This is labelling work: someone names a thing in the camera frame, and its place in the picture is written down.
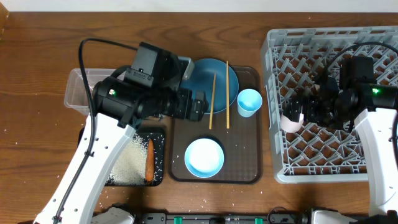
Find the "pink plastic cup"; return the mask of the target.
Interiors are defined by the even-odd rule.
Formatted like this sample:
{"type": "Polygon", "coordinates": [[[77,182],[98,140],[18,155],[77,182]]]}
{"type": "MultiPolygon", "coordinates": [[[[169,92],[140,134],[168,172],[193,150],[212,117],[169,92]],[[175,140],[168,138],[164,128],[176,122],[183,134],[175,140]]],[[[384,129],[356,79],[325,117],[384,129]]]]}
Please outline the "pink plastic cup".
{"type": "Polygon", "coordinates": [[[300,130],[304,122],[304,114],[300,114],[299,121],[291,121],[283,114],[280,116],[280,128],[286,133],[295,133],[300,130]]]}

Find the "light blue bowl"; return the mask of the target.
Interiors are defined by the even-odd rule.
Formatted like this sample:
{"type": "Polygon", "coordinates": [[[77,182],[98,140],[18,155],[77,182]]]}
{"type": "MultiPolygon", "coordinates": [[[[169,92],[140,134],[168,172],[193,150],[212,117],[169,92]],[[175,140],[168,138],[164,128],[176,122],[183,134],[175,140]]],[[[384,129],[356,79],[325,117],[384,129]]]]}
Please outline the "light blue bowl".
{"type": "Polygon", "coordinates": [[[223,148],[210,138],[196,139],[186,148],[184,163],[189,173],[195,177],[213,177],[223,168],[223,148]]]}

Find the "wooden chopstick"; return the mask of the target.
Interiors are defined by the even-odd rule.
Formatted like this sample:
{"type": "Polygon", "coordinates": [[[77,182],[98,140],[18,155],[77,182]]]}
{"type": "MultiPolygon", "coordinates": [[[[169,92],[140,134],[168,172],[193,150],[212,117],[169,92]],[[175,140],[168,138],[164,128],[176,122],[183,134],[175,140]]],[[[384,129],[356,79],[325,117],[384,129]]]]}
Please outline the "wooden chopstick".
{"type": "Polygon", "coordinates": [[[214,112],[214,102],[215,102],[215,88],[216,88],[216,72],[213,75],[213,85],[212,85],[212,92],[211,92],[211,108],[210,108],[210,119],[209,119],[209,129],[212,129],[213,124],[213,112],[214,112]]]}
{"type": "Polygon", "coordinates": [[[229,62],[226,61],[226,128],[230,128],[229,118],[229,62]]]}

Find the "light blue plastic cup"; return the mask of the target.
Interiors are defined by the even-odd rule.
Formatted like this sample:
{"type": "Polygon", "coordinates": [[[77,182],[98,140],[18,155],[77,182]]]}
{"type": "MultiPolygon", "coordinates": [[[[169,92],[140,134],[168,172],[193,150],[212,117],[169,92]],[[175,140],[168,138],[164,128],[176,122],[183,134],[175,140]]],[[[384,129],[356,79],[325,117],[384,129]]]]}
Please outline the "light blue plastic cup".
{"type": "Polygon", "coordinates": [[[244,117],[251,117],[262,106],[262,96],[254,89],[245,89],[238,94],[238,113],[244,117]]]}

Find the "orange carrot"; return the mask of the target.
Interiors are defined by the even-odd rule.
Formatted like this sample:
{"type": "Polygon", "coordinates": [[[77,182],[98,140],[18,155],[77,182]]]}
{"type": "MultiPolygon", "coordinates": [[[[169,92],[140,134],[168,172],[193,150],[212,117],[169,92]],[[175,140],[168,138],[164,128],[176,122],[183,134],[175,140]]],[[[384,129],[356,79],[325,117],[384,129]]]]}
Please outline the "orange carrot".
{"type": "Polygon", "coordinates": [[[146,159],[146,172],[145,180],[152,182],[154,179],[154,143],[150,139],[147,145],[147,159],[146,159]]]}

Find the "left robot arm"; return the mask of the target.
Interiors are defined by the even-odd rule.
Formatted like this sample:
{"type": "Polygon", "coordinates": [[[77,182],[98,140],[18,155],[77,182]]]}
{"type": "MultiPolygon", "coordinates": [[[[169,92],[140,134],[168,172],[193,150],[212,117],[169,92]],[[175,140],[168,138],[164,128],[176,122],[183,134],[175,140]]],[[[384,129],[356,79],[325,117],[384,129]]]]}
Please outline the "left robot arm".
{"type": "Polygon", "coordinates": [[[143,120],[171,116],[200,121],[208,109],[204,92],[181,88],[194,63],[141,42],[132,65],[122,65],[90,88],[80,43],[78,57],[90,113],[67,171],[35,223],[89,223],[108,176],[143,120]]]}

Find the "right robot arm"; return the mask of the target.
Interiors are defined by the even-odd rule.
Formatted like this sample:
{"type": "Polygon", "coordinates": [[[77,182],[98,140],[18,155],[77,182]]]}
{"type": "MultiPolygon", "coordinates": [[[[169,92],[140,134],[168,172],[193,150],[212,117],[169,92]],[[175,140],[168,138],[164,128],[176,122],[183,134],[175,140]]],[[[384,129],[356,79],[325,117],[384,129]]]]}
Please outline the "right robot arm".
{"type": "Polygon", "coordinates": [[[340,77],[318,81],[315,96],[295,96],[280,119],[287,133],[304,122],[355,130],[361,141],[369,182],[369,216],[362,223],[397,223],[397,87],[376,82],[371,57],[342,61],[340,77]]]}

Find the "grey dishwasher rack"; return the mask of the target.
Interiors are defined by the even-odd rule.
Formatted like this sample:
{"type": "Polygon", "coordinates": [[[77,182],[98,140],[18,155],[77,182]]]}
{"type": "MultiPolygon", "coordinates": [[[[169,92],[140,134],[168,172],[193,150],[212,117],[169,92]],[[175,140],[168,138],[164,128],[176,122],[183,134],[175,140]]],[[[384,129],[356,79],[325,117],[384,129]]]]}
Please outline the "grey dishwasher rack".
{"type": "Polygon", "coordinates": [[[269,109],[269,140],[274,178],[281,184],[365,182],[363,148],[355,131],[305,123],[296,133],[280,128],[288,100],[313,95],[315,77],[328,67],[339,76],[343,58],[374,61],[379,84],[397,85],[397,27],[324,27],[270,30],[261,48],[269,109]]]}

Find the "clear plastic waste bin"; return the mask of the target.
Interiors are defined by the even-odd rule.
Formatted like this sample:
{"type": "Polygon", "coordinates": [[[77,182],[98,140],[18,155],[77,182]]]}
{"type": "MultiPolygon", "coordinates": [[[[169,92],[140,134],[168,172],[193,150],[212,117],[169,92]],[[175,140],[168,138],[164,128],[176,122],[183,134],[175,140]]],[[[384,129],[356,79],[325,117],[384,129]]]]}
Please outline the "clear plastic waste bin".
{"type": "MultiPolygon", "coordinates": [[[[95,85],[110,76],[114,72],[114,69],[87,68],[85,72],[90,92],[92,92],[95,85]]],[[[79,68],[75,68],[70,72],[65,91],[64,105],[67,108],[76,110],[84,116],[88,116],[90,113],[85,86],[79,68]]]]}

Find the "dark blue plate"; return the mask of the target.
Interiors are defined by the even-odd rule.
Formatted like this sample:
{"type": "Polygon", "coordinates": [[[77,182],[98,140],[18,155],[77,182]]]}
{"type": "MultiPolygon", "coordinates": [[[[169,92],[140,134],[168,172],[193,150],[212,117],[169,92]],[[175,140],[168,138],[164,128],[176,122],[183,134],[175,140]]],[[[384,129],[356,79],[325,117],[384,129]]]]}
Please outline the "dark blue plate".
{"type": "Polygon", "coordinates": [[[197,91],[205,92],[206,100],[209,103],[205,114],[211,110],[211,97],[213,90],[214,73],[216,74],[214,113],[226,109],[226,63],[213,58],[204,58],[194,63],[195,67],[188,80],[182,80],[181,87],[193,92],[192,98],[196,97],[197,91]]]}

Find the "brown plastic serving tray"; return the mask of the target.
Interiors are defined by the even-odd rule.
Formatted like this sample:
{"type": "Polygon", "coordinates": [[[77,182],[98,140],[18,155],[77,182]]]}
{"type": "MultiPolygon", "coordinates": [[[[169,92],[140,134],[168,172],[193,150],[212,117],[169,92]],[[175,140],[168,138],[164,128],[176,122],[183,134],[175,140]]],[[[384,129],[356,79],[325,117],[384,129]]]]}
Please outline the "brown plastic serving tray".
{"type": "Polygon", "coordinates": [[[180,182],[213,182],[253,184],[262,175],[261,115],[244,118],[238,113],[238,102],[229,107],[230,128],[226,128],[226,112],[213,115],[209,129],[209,115],[199,122],[175,119],[172,121],[172,140],[169,155],[169,174],[180,182]],[[224,164],[213,177],[201,179],[191,174],[184,161],[188,145],[199,138],[210,138],[221,145],[224,164]]]}

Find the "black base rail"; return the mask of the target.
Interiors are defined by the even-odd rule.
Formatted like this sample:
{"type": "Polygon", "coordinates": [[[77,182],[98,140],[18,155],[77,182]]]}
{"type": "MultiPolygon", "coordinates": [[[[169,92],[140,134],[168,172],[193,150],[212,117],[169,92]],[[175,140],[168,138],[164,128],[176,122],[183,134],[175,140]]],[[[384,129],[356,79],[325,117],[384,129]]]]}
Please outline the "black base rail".
{"type": "Polygon", "coordinates": [[[273,208],[267,214],[200,214],[165,212],[132,212],[125,205],[113,205],[102,213],[93,215],[89,224],[100,223],[137,223],[137,224],[174,224],[174,223],[310,223],[310,212],[291,212],[282,207],[273,208]]]}

